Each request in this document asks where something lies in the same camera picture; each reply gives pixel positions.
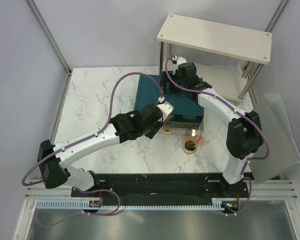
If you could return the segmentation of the pink powder puff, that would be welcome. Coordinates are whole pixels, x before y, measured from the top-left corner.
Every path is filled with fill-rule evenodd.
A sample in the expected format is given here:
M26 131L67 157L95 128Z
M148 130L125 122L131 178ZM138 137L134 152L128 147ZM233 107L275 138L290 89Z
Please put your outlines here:
M190 136L190 135L184 135L183 136L183 141L188 142L191 141L193 142L196 146L201 147L205 144L205 140L202 136Z

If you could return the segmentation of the round gold compact jar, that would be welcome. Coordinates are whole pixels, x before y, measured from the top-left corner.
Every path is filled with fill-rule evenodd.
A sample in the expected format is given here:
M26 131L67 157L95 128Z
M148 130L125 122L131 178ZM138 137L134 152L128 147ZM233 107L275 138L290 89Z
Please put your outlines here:
M191 155L196 151L196 148L197 148L197 145L193 141L189 140L184 143L183 151L187 155Z

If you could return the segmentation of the white two-tier shelf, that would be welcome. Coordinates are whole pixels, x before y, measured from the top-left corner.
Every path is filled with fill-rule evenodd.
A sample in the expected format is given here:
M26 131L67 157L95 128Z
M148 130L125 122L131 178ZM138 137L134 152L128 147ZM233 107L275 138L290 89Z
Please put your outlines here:
M225 99L239 104L255 80L259 70L271 60L272 33L222 24L187 16L169 14L157 40L160 42L159 69L164 70L164 45L199 50L247 61L240 65L197 64L197 74Z

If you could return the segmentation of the teal drawer organizer box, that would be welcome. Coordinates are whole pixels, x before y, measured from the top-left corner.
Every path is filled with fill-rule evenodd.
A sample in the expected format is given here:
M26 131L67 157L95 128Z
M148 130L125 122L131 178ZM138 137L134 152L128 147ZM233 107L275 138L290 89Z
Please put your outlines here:
M159 134L183 135L197 137L204 131L204 109L186 97L184 92L169 93L170 83L166 84L163 93L165 100L173 105L174 109L170 120L158 131ZM157 86L143 75L139 77L134 110L140 111L149 104L156 104L160 97Z

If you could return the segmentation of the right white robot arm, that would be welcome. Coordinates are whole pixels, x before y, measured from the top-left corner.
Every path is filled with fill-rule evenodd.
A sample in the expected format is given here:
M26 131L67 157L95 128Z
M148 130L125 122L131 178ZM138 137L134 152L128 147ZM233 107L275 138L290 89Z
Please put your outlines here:
M222 174L225 181L219 184L219 191L225 197L232 196L237 191L236 183L243 179L250 158L264 144L259 115L255 111L236 108L209 83L200 81L192 62L177 64L173 71L163 71L163 88L166 83L173 91L185 93L195 104L213 113L227 127L229 159Z

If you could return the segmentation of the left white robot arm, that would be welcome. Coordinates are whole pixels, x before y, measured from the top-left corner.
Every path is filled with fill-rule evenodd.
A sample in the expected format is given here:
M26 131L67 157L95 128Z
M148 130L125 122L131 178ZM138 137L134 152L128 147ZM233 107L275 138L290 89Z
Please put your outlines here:
M72 164L83 157L103 148L136 140L141 136L152 139L173 111L167 102L149 104L142 110L117 114L109 125L73 139L68 143L52 145L46 140L40 144L38 160L47 158L40 164L40 172L46 189L67 185L80 189L89 197L100 191L97 176L92 171L83 171Z

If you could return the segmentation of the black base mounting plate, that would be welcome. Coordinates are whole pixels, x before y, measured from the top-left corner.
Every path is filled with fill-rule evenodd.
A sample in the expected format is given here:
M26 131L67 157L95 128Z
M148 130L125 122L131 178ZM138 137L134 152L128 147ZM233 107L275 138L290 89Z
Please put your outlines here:
M248 187L243 180L228 184L221 173L116 173L98 174L96 190L72 197L98 198L108 204L211 204L213 198L244 199Z

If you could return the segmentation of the grey metal panel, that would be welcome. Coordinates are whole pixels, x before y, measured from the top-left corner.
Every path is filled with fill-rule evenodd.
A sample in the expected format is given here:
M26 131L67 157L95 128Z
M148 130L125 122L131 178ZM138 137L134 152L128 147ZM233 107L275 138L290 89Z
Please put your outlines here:
M248 165L254 180L263 183L300 167L300 128L284 94L264 93L253 110L259 114L262 132L267 139L253 156L265 156L266 145L269 146L266 159L251 160Z

